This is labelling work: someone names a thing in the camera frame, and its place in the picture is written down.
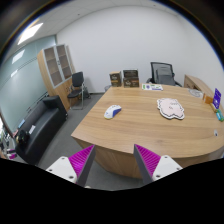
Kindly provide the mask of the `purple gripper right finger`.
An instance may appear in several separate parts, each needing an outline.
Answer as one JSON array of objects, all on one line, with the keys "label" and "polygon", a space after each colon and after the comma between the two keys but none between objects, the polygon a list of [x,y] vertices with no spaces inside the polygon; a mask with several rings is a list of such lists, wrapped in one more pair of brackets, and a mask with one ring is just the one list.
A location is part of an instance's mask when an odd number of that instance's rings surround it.
[{"label": "purple gripper right finger", "polygon": [[134,157],[145,185],[182,169],[170,156],[159,156],[137,144],[134,145]]}]

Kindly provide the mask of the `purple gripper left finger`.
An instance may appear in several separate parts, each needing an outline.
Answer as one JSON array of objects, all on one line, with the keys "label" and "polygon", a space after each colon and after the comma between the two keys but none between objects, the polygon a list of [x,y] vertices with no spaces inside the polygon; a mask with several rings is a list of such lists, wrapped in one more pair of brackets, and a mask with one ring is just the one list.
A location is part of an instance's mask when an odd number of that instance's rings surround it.
[{"label": "purple gripper left finger", "polygon": [[47,171],[84,187],[95,155],[95,146],[91,145],[70,157],[61,156]]}]

